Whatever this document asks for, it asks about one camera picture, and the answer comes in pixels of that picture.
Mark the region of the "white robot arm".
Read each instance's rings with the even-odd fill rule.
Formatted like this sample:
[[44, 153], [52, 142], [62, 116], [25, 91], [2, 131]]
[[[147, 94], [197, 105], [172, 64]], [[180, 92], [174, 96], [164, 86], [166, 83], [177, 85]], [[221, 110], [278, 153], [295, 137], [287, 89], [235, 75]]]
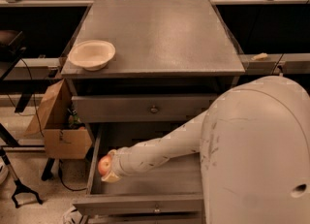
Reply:
[[232, 88], [164, 137], [111, 150], [98, 171], [116, 182], [193, 153], [206, 224], [310, 224], [310, 97], [295, 81]]

